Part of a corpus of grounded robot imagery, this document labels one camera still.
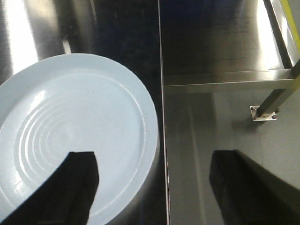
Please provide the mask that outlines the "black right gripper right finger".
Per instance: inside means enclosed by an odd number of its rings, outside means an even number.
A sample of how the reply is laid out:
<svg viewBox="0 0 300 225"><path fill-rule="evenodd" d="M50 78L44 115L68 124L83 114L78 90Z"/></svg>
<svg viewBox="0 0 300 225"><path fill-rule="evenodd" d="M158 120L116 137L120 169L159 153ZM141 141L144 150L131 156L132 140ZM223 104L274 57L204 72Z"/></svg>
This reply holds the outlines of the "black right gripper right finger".
<svg viewBox="0 0 300 225"><path fill-rule="evenodd" d="M298 225L300 191L238 150L216 150L210 185L226 225Z"/></svg>

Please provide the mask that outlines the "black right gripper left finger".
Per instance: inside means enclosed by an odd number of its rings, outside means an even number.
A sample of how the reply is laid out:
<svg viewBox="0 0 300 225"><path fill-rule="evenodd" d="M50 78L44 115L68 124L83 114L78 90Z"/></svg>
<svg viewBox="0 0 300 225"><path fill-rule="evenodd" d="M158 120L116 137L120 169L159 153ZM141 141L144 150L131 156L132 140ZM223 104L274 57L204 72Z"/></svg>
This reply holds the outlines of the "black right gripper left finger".
<svg viewBox="0 0 300 225"><path fill-rule="evenodd" d="M98 185L94 152L70 152L54 173L1 224L85 225Z"/></svg>

